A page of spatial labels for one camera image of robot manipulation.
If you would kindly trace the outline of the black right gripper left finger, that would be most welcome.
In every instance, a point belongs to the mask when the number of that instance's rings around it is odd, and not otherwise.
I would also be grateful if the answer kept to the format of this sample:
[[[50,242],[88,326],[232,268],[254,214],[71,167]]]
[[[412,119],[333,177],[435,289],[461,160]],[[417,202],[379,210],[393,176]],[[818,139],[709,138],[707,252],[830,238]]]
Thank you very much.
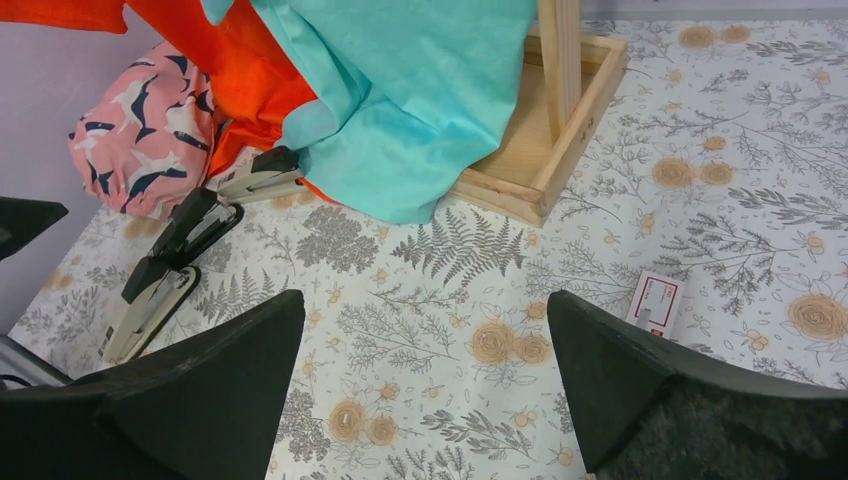
[[[297,360],[303,294],[67,385],[1,396],[5,479],[261,479]]]

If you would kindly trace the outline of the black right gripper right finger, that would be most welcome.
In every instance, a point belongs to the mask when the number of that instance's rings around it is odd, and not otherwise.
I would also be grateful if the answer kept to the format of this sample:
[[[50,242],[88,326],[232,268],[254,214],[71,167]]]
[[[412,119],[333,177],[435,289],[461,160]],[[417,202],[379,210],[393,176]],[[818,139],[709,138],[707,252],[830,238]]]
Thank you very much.
[[[757,373],[559,291],[548,325],[598,479],[843,479],[847,394]]]

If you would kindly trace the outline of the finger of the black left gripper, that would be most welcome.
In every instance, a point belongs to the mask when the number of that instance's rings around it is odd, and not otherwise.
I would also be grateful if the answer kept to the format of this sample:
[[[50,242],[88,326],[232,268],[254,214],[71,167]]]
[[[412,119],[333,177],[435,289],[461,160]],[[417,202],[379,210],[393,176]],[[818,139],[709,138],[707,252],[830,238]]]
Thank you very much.
[[[59,202],[2,196],[0,259],[16,254],[67,214]]]

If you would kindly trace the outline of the beige and black stapler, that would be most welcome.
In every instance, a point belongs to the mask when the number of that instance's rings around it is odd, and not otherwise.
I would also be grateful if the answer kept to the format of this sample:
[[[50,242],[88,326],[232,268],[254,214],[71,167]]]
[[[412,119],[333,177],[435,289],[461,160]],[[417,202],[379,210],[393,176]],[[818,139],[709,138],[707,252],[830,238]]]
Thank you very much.
[[[199,284],[192,265],[174,269],[154,256],[135,266],[113,309],[98,353],[118,365],[137,358]]]

